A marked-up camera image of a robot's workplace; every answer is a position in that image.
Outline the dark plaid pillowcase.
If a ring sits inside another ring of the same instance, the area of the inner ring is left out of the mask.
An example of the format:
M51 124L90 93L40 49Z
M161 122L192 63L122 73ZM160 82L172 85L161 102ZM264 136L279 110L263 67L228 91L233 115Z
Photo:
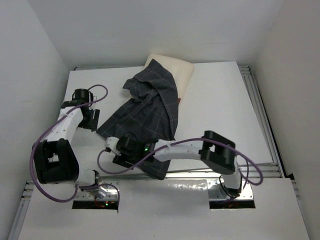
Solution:
M173 75L152 59L148 66L123 85L131 98L98 129L104 139L116 137L138 144L138 152L122 154L113 163L129 168L152 151L156 140L173 141L178 127L178 90Z

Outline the cream pillow with bear print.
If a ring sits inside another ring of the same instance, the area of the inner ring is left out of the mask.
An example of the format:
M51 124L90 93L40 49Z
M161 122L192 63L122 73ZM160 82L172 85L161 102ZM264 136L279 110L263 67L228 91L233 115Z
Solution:
M144 69L149 65L151 60L157 61L172 74L177 87L179 104L194 73L195 65L181 59L152 53L148 56L143 66Z

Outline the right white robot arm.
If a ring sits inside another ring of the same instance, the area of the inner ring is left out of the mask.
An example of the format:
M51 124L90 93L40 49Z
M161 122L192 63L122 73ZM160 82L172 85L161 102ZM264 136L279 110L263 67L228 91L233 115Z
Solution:
M115 154L113 163L138 168L149 177L163 180L172 160L197 160L221 174L223 189L232 198L242 191L242 177L237 170L235 143L207 130L199 140L166 141L150 139L141 142L122 136L110 137L105 146Z

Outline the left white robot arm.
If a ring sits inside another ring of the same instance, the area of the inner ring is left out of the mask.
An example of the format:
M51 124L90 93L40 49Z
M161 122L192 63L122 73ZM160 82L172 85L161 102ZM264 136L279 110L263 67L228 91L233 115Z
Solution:
M71 146L78 128L97 130L100 110L92 106L96 99L88 89L79 88L71 100L63 102L58 124L35 148L34 165L41 184L74 183L85 187L96 183L96 172L80 167Z

